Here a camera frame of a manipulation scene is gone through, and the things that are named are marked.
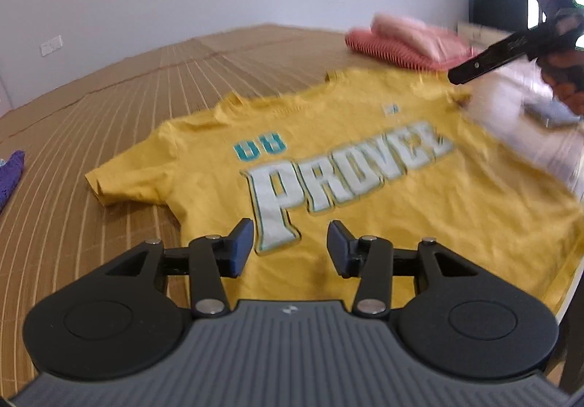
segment folded pink towel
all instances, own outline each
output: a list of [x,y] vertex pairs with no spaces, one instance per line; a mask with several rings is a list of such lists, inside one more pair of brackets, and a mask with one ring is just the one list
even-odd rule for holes
[[365,28],[349,30],[345,35],[345,43],[353,51],[388,61],[400,68],[419,71],[448,71],[473,56],[472,49],[467,47],[462,55],[446,61],[434,61],[399,39],[383,38]]
[[472,56],[468,43],[451,30],[431,27],[413,18],[377,14],[371,24],[373,34],[400,41],[407,47],[433,61],[440,69],[447,63],[461,62]]

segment shirt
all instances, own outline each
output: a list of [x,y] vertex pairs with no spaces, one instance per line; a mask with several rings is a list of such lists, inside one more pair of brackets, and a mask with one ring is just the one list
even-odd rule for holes
[[[186,245],[255,221],[255,248],[232,304],[342,299],[358,280],[337,275],[326,231],[415,249],[438,242],[541,299],[561,305],[584,253],[583,215],[562,183],[533,168],[457,104],[442,74],[348,70],[299,94],[246,100],[164,122],[86,175],[103,204],[167,204]],[[392,307],[414,296],[393,281]]]

